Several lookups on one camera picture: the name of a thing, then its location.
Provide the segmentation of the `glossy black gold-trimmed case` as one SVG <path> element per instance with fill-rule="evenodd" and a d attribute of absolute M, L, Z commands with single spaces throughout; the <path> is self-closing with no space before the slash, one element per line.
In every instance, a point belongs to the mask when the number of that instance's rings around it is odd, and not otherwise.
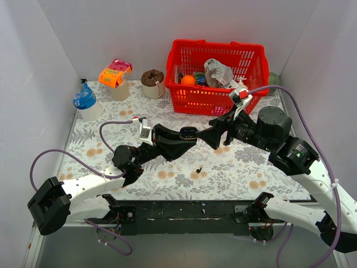
<path fill-rule="evenodd" d="M 197 139 L 197 128 L 195 127 L 183 127 L 180 129 L 180 139 L 182 140 L 194 140 Z"/>

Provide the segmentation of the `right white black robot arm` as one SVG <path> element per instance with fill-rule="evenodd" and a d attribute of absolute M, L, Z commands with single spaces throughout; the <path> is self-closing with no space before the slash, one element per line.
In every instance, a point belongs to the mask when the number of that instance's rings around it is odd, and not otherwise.
<path fill-rule="evenodd" d="M 337 232 L 333 192 L 336 189 L 341 204 L 341 232 L 335 250 L 342 253 L 356 251 L 356 201 L 342 187 L 331 183 L 318 153 L 306 141 L 290 135 L 291 118 L 275 106 L 262 108 L 257 121 L 244 111 L 237 118 L 233 117 L 234 113 L 230 111 L 211 120 L 210 128 L 200 131 L 198 138 L 217 149 L 222 134 L 226 133 L 225 145 L 237 139 L 268 152 L 268 161 L 303 186 L 322 207 L 313 210 L 262 192 L 238 214 L 238 218 L 248 222 L 268 219 L 290 222 L 318 235 L 330 246 Z"/>

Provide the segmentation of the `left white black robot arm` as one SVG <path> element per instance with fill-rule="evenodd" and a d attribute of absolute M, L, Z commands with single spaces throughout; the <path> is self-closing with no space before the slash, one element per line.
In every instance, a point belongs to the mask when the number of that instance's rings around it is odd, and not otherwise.
<path fill-rule="evenodd" d="M 113 153 L 112 165 L 104 171 L 68 181 L 57 177 L 45 180 L 35 187 L 35 195 L 27 207 L 40 234 L 50 235 L 66 222 L 87 218 L 115 222 L 122 213 L 118 203 L 105 192 L 128 186 L 143 174 L 143 164 L 162 156 L 166 161 L 181 157 L 197 143 L 197 129 L 183 127 L 180 131 L 170 130 L 161 124 L 153 127 L 140 124 L 138 147 L 118 146 Z"/>

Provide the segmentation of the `white pump bottle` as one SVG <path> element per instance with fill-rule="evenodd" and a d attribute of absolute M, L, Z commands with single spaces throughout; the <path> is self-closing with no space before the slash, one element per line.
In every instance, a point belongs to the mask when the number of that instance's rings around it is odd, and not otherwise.
<path fill-rule="evenodd" d="M 244 84 L 244 81 L 246 80 L 246 78 L 244 77 L 239 77 L 238 81 L 232 80 L 229 84 L 225 85 L 224 88 L 225 89 L 236 89 L 236 88 L 245 88 L 246 90 L 248 90 L 248 87 Z"/>

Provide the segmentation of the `floral patterned table mat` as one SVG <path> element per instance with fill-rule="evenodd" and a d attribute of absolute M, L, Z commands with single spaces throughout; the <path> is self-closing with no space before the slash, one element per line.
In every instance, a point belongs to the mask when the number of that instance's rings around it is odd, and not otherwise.
<path fill-rule="evenodd" d="M 89 82 L 102 109 L 102 116 L 87 122 L 77 114 L 70 126 L 58 176 L 77 179 L 112 164 L 113 150 L 120 145 L 139 146 L 154 125 L 174 131 L 209 126 L 210 117 L 177 113 L 169 93 L 157 99 L 143 94 L 139 81 L 129 82 L 129 97 L 115 101 L 107 87 Z M 174 161 L 157 157 L 143 165 L 139 179 L 111 195 L 122 200 L 253 200 L 261 192 L 281 199 L 309 200 L 297 182 L 268 161 L 268 154 L 251 145 L 233 141 L 214 150 L 204 141 Z"/>

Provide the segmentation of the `brown topped paper cup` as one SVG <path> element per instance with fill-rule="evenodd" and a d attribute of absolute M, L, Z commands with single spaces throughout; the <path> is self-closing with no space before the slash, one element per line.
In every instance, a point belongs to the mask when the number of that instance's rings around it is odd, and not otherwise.
<path fill-rule="evenodd" d="M 143 94 L 151 99 L 161 98 L 166 91 L 164 73 L 156 69 L 146 71 L 141 77 Z"/>

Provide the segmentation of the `beige cup under snack box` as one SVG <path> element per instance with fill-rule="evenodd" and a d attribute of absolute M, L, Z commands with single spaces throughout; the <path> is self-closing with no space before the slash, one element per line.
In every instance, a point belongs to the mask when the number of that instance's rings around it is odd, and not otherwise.
<path fill-rule="evenodd" d="M 109 92 L 114 101 L 126 100 L 130 95 L 127 80 L 123 80 L 116 88 L 109 87 Z"/>

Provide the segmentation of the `green blue packet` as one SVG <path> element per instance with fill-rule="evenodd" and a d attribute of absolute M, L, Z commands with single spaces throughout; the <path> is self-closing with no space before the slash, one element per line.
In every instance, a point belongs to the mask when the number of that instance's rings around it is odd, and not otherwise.
<path fill-rule="evenodd" d="M 202 86 L 207 85 L 205 73 L 197 71 L 194 73 L 194 78 L 196 81 L 196 85 L 202 85 Z"/>

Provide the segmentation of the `orange fruit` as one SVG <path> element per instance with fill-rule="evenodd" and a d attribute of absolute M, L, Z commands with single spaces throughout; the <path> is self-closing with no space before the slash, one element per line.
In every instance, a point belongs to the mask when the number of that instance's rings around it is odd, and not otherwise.
<path fill-rule="evenodd" d="M 188 86 L 195 86 L 196 85 L 196 79 L 192 75 L 185 75 L 181 78 L 181 84 L 182 85 L 188 85 Z"/>

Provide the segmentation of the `green ball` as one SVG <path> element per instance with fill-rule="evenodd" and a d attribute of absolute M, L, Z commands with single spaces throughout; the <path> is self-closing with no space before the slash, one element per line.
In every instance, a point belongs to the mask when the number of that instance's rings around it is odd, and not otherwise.
<path fill-rule="evenodd" d="M 269 93 L 268 96 L 273 96 L 277 90 L 275 85 L 280 85 L 280 77 L 276 73 L 270 72 L 269 73 L 269 78 L 268 78 L 269 85 L 272 85 L 273 87 L 269 88 Z"/>

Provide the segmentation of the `white cup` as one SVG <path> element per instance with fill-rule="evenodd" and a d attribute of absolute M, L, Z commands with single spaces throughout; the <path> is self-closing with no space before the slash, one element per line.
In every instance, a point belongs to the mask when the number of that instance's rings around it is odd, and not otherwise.
<path fill-rule="evenodd" d="M 95 121 L 96 119 L 100 118 L 103 114 L 103 109 L 98 100 L 95 103 L 86 109 L 78 109 L 77 111 L 82 116 L 83 120 L 86 122 Z"/>

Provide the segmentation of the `red plastic shopping basket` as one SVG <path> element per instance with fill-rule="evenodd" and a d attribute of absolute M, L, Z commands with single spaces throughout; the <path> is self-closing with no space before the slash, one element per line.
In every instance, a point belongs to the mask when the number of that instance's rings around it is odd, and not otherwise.
<path fill-rule="evenodd" d="M 259 44 L 175 40 L 166 64 L 166 87 L 177 113 L 220 116 L 235 88 L 268 85 L 269 66 Z"/>

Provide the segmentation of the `orange pink snack box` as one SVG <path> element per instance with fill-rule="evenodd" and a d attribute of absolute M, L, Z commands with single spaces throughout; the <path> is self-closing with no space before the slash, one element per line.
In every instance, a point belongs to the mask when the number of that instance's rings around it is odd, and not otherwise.
<path fill-rule="evenodd" d="M 132 71 L 132 64 L 114 59 L 99 75 L 98 82 L 112 88 L 118 87 Z"/>

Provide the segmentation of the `blue wrapper on white cup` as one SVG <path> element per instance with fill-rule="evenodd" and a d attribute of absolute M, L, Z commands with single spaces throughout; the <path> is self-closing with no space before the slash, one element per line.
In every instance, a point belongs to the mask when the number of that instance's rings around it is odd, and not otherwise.
<path fill-rule="evenodd" d="M 89 109 L 96 103 L 96 101 L 97 98 L 93 90 L 87 83 L 83 83 L 80 92 L 78 92 L 73 99 L 73 105 L 79 110 Z"/>

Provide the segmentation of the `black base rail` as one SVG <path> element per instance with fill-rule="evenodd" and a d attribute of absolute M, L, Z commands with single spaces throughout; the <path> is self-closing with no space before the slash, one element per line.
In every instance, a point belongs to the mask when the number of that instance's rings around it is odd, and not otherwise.
<path fill-rule="evenodd" d="M 250 228 L 271 230 L 281 220 L 243 222 L 236 214 L 251 200 L 119 200 L 119 214 L 93 219 L 96 224 L 120 226 L 121 235 L 233 234 L 250 235 Z"/>

